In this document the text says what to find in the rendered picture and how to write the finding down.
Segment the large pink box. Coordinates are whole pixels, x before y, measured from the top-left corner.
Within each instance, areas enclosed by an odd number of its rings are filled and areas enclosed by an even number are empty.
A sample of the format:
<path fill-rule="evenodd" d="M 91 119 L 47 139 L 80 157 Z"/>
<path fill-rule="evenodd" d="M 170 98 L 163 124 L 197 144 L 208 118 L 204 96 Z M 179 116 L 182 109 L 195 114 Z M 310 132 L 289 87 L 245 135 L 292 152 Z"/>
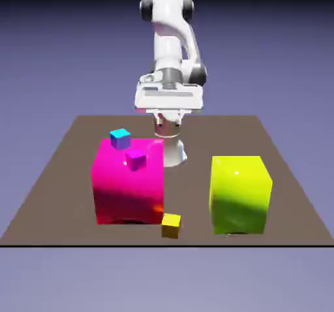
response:
<path fill-rule="evenodd" d="M 125 153 L 145 152 L 146 166 L 131 171 Z M 144 223 L 159 225 L 164 206 L 164 143 L 154 138 L 132 138 L 130 147 L 116 150 L 107 138 L 101 140 L 91 167 L 91 183 L 97 223 Z"/>

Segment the small cyan cube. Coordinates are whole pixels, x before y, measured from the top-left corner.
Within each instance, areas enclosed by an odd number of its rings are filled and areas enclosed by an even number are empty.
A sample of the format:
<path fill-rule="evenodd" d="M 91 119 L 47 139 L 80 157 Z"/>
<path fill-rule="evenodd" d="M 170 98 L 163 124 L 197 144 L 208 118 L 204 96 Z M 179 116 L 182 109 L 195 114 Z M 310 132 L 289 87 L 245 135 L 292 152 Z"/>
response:
<path fill-rule="evenodd" d="M 111 145 L 116 150 L 124 150 L 130 147 L 130 133 L 122 128 L 110 131 L 110 141 Z"/>

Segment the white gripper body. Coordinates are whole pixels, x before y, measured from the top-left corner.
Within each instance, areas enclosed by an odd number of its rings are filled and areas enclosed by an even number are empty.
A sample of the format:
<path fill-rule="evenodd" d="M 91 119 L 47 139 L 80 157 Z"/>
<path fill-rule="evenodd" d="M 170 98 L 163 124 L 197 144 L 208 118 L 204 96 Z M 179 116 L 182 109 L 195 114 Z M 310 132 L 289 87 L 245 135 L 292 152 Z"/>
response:
<path fill-rule="evenodd" d="M 203 88 L 199 85 L 176 83 L 175 89 L 164 89 L 160 82 L 139 83 L 134 105 L 139 110 L 201 110 Z"/>

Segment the small magenta cube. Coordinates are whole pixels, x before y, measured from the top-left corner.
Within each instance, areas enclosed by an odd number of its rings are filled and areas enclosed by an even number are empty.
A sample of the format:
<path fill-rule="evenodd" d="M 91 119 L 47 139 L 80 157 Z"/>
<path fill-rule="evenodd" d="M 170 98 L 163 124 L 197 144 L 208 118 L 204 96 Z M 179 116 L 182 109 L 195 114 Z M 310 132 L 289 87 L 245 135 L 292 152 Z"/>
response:
<path fill-rule="evenodd" d="M 125 153 L 126 163 L 131 171 L 137 171 L 146 166 L 147 157 L 141 149 L 130 149 Z"/>

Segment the large yellow-green box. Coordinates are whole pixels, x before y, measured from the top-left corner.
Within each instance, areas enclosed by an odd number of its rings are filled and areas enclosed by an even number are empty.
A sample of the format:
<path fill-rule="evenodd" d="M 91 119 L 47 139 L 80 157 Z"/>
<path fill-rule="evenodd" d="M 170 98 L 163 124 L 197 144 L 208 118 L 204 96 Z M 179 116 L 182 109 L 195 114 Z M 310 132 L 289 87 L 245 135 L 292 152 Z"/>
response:
<path fill-rule="evenodd" d="M 263 234 L 272 186 L 260 156 L 213 156 L 209 212 L 214 233 Z"/>

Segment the small yellow cube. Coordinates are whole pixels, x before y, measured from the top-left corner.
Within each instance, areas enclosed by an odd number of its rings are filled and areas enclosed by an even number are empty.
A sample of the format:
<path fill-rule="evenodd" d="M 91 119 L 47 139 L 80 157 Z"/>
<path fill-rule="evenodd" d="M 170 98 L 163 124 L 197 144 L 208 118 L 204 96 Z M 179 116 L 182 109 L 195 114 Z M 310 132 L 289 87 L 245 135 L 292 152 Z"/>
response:
<path fill-rule="evenodd" d="M 181 216 L 178 214 L 165 213 L 162 218 L 162 237 L 178 239 L 181 225 Z"/>

